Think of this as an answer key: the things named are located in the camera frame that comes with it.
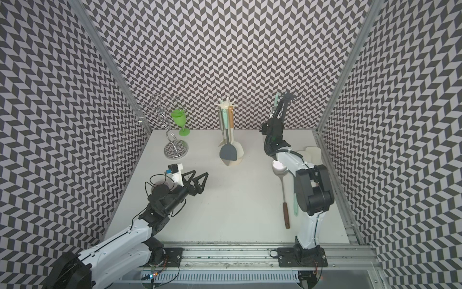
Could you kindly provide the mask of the white spatula wooden handle rack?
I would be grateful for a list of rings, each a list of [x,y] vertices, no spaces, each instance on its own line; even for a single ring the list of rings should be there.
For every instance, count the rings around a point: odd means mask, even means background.
[[[228,113],[229,113],[229,126],[230,126],[230,132],[231,132],[231,144],[236,148],[238,158],[242,158],[244,155],[244,149],[242,145],[235,140],[235,136],[234,136],[234,107],[233,106],[231,105],[229,106]]]

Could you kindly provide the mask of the steel spoon brown handle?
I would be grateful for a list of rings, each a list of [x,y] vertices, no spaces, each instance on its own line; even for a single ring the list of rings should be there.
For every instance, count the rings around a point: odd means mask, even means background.
[[[290,220],[289,220],[289,212],[288,212],[288,205],[286,202],[286,196],[285,196],[285,185],[284,185],[284,177],[288,173],[288,168],[283,165],[280,161],[273,160],[272,162],[272,169],[273,173],[279,177],[281,186],[282,186],[282,195],[283,195],[283,217],[284,217],[284,223],[285,223],[285,228],[290,229]]]

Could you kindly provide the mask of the grey spatula mint handle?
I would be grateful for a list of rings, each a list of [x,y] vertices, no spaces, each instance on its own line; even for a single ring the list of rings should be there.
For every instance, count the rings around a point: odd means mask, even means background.
[[[294,215],[295,215],[295,217],[297,217],[298,214],[299,214],[299,210],[298,210],[298,201],[297,201],[297,195],[296,194],[294,194],[293,209],[294,209]]]

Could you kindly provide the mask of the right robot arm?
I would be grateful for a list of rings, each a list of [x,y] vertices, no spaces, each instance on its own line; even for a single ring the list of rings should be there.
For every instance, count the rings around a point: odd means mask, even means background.
[[[327,260],[320,246],[319,234],[323,218],[334,204],[332,183],[326,166],[307,162],[302,154],[284,141],[284,118],[280,114],[283,114],[282,108],[272,109],[272,115],[262,125],[261,133],[265,136],[265,153],[273,158],[273,171],[280,175],[280,180],[287,173],[293,177],[293,191],[301,220],[292,258],[298,266],[323,268],[327,266]]]

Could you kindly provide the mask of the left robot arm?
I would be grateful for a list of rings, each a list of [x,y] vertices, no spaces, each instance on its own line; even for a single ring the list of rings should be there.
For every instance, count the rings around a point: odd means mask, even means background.
[[[137,267],[148,265],[162,269],[177,262],[168,256],[155,236],[173,217],[178,205],[186,204],[187,196],[203,193],[207,172],[182,173],[170,167],[163,182],[144,185],[148,204],[136,214],[130,225],[96,246],[78,254],[66,252],[51,267],[43,282],[45,289],[107,289],[116,280]]]

